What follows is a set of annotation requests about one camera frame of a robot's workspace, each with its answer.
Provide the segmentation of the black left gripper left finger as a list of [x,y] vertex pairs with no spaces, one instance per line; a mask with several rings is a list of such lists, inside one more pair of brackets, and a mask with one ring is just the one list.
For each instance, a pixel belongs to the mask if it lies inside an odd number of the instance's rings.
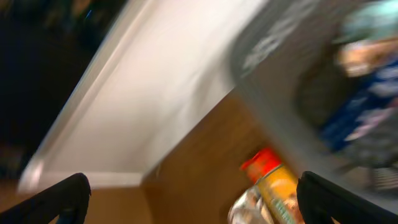
[[91,197],[86,175],[73,174],[27,200],[1,212],[1,224],[84,224]]

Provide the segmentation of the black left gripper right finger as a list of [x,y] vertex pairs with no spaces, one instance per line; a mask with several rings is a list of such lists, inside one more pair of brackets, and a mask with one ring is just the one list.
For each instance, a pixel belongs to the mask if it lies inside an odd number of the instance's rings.
[[396,214],[310,171],[298,179],[297,201],[306,224],[397,223]]

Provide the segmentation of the San Remo spaghetti pack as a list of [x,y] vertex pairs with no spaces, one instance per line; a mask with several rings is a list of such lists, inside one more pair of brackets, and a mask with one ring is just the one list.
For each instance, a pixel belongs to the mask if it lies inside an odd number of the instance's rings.
[[296,178],[269,147],[241,165],[241,170],[258,187],[269,210],[279,223],[300,224],[303,217],[297,200]]

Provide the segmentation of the beige granola pouch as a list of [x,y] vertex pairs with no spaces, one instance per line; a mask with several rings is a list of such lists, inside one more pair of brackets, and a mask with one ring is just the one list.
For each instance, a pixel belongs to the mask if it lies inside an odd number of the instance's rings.
[[228,213],[229,224],[274,224],[257,186],[247,189]]

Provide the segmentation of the blue tissue pack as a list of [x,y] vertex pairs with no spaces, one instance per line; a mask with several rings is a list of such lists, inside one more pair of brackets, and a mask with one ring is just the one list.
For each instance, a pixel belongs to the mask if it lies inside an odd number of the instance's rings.
[[392,113],[397,99],[397,60],[365,76],[357,91],[321,128],[320,137],[340,151],[375,128]]

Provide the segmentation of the beige paper pouch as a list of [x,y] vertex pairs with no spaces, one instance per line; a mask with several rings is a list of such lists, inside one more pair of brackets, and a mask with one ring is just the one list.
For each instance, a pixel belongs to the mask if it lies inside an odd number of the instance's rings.
[[340,47],[338,64],[350,78],[361,77],[389,63],[397,55],[397,38],[361,40]]

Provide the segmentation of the small mint green packet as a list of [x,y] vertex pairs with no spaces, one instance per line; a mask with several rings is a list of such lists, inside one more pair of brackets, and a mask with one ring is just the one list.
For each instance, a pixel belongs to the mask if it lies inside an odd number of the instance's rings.
[[373,1],[348,14],[335,43],[374,41],[397,36],[397,0]]

